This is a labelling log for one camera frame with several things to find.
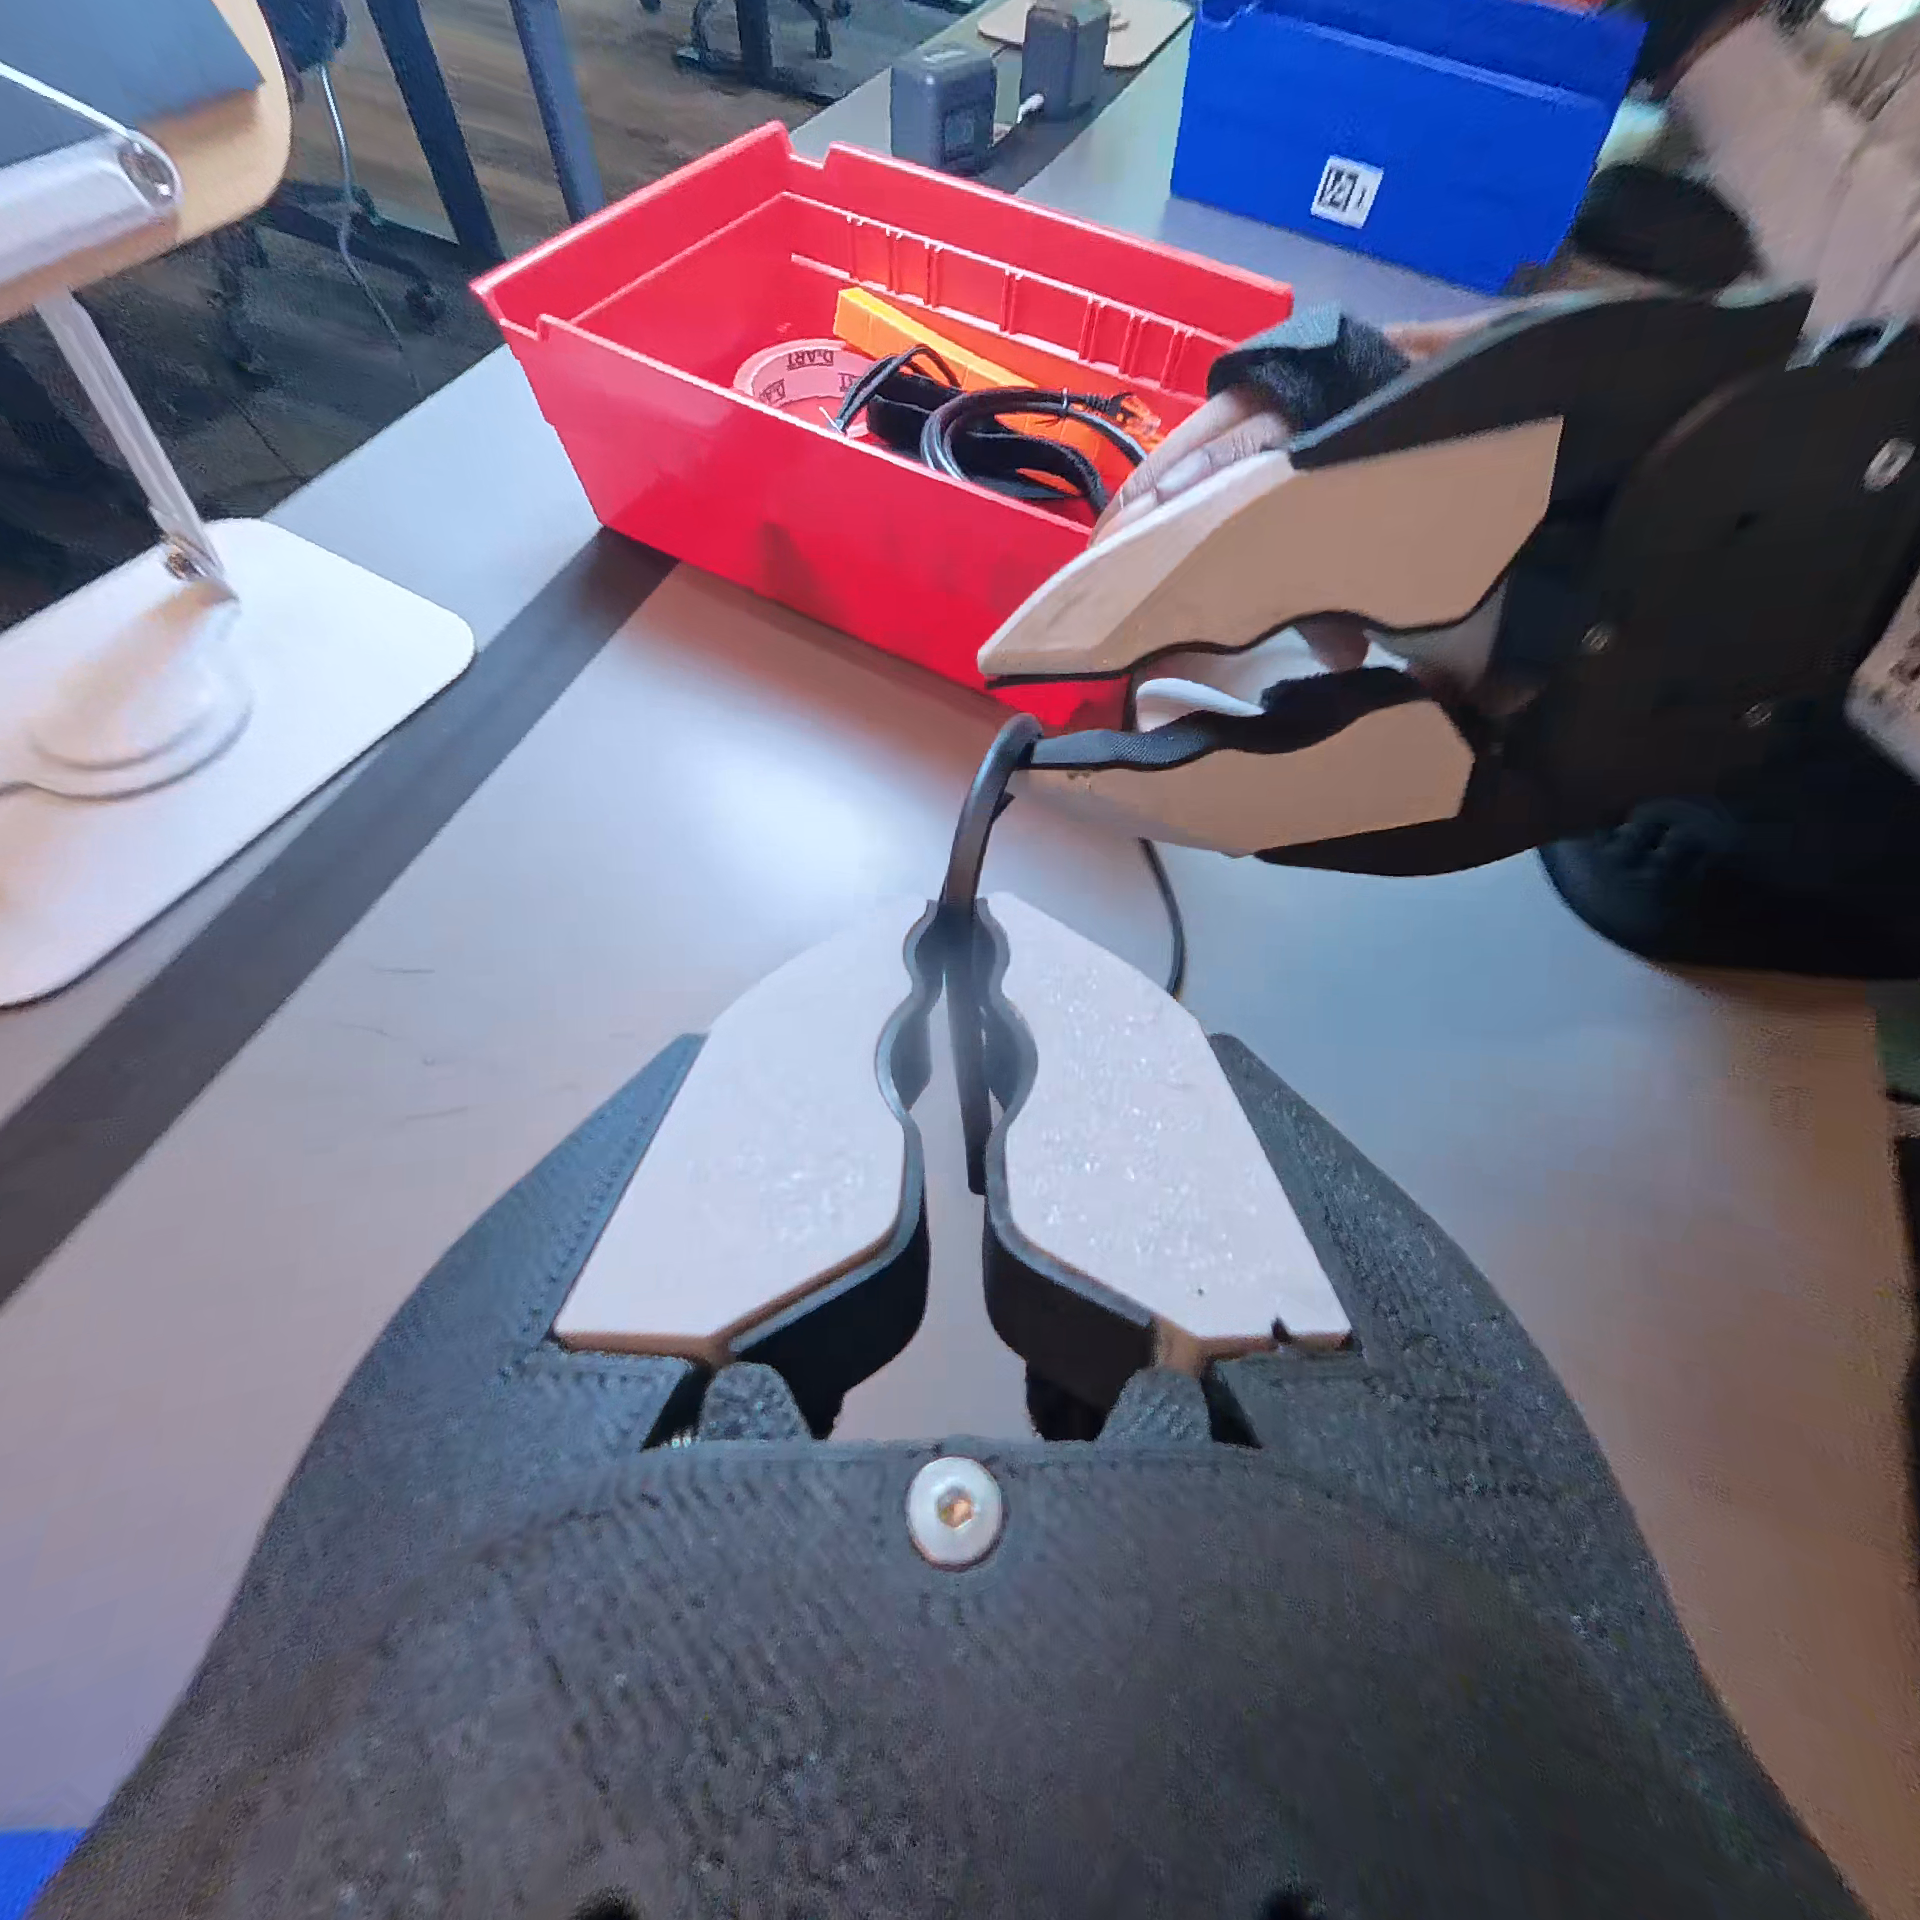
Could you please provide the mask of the red plastic bin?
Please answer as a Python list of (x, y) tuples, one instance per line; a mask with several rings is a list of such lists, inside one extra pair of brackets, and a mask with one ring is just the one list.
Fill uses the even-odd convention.
[(599, 522), (887, 657), (983, 691), (975, 655), (1089, 546), (1092, 514), (999, 497), (735, 372), (873, 294), (1115, 377), (1165, 423), (1292, 289), (772, 122), (473, 284)]

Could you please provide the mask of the blue bin with white label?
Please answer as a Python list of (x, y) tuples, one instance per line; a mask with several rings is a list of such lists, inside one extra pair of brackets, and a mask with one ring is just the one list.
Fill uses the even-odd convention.
[(1641, 39), (1626, 8), (1206, 2), (1170, 194), (1499, 296), (1564, 247)]

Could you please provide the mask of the tan cardboard disc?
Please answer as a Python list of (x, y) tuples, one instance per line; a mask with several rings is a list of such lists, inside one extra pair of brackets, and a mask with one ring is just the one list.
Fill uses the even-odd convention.
[[(975, 34), (994, 47), (1023, 43), (1031, 2), (996, 2), (973, 18)], [(1193, 18), (1191, 2), (1108, 2), (1105, 68), (1134, 73)]]

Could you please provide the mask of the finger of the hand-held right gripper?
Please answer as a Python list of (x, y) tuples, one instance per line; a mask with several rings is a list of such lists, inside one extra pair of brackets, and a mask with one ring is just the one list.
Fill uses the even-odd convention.
[(1035, 790), (1123, 838), (1258, 858), (1446, 823), (1476, 753), (1453, 714), (1388, 666), (1285, 680), (1259, 704), (1214, 695), (1156, 728), (1035, 747)]
[(1266, 454), (1097, 539), (975, 657), (986, 682), (1099, 682), (1236, 655), (1300, 618), (1415, 633), (1475, 612), (1543, 522), (1556, 416), (1302, 468)]

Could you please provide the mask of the grey charger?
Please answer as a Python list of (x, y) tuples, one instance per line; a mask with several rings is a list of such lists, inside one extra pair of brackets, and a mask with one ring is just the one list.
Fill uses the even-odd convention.
[(1108, 2), (1033, 2), (1023, 14), (1017, 122), (1071, 122), (1106, 72)]
[(889, 68), (891, 155), (931, 171), (979, 176), (996, 144), (996, 68), (983, 47), (929, 42)]

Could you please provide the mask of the person's right hand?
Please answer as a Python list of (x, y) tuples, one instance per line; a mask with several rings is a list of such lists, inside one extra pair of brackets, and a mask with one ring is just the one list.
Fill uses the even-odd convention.
[(1223, 392), (1131, 468), (1099, 514), (1092, 539), (1115, 536), (1219, 472), (1269, 450), (1285, 450), (1290, 442), (1290, 423), (1259, 392)]

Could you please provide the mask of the blue plastic bin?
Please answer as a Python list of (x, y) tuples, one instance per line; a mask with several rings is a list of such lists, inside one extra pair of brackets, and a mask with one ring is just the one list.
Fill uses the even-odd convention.
[(85, 1828), (0, 1833), (0, 1914), (22, 1919), (85, 1838)]

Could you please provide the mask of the orange block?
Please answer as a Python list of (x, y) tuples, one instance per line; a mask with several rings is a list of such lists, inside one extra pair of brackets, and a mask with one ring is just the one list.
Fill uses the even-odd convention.
[(1075, 362), (1065, 350), (1045, 343), (999, 335), (972, 321), (929, 319), (860, 286), (836, 296), (833, 335), (870, 359), (923, 348), (948, 369), (951, 384), (969, 394), (1033, 390), (1095, 395), (1099, 412), (1146, 448), (1163, 440), (1162, 418), (1115, 372)]

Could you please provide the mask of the black desk leg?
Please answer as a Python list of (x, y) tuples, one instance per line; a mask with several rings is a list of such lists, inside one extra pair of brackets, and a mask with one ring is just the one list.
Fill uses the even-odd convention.
[(481, 271), (503, 263), (491, 209), (473, 170), (465, 126), (420, 2), (369, 2), (379, 49), (398, 84), (415, 144), (453, 240)]
[(522, 0), (511, 0), (509, 9), (567, 220), (579, 225), (599, 214), (607, 194), (562, 9), (559, 2)]

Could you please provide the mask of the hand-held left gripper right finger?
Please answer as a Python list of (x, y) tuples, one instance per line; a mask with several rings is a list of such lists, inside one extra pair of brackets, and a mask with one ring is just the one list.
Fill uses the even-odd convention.
[(1035, 1375), (1345, 1350), (1350, 1318), (1201, 1022), (1015, 895), (991, 895), (981, 928), (1002, 1339)]

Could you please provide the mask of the tan-edged black board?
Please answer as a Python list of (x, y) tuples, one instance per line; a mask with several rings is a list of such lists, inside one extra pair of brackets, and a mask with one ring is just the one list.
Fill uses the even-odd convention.
[(258, 6), (4, 2), (4, 276), (203, 238), (282, 182), (293, 107)]

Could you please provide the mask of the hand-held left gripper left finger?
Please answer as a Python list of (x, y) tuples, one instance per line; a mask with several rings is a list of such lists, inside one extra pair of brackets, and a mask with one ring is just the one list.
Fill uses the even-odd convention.
[(721, 1358), (893, 1247), (922, 1203), (933, 918), (889, 902), (711, 1024), (559, 1308), (558, 1344)]

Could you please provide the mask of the pink tape roll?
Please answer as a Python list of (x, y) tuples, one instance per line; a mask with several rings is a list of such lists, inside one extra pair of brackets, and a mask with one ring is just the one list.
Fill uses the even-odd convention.
[(733, 375), (733, 392), (804, 426), (834, 430), (843, 406), (873, 359), (836, 342), (774, 343), (750, 355)]

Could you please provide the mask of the black office chair base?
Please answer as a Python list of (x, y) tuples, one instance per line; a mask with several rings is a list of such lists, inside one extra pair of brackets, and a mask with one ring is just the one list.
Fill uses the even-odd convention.
[(370, 291), (365, 271), (399, 282), (402, 308), (418, 330), (434, 330), (446, 319), (446, 297), (422, 262), (396, 244), (399, 234), (418, 242), (425, 240), (422, 234), (389, 225), (363, 187), (324, 190), (321, 183), (293, 178), (282, 183), (261, 211), (214, 231), (207, 242), (214, 306), (230, 327), (238, 327), (246, 311), (249, 274), (269, 265), (268, 234), (332, 254), (381, 321), (389, 314)]

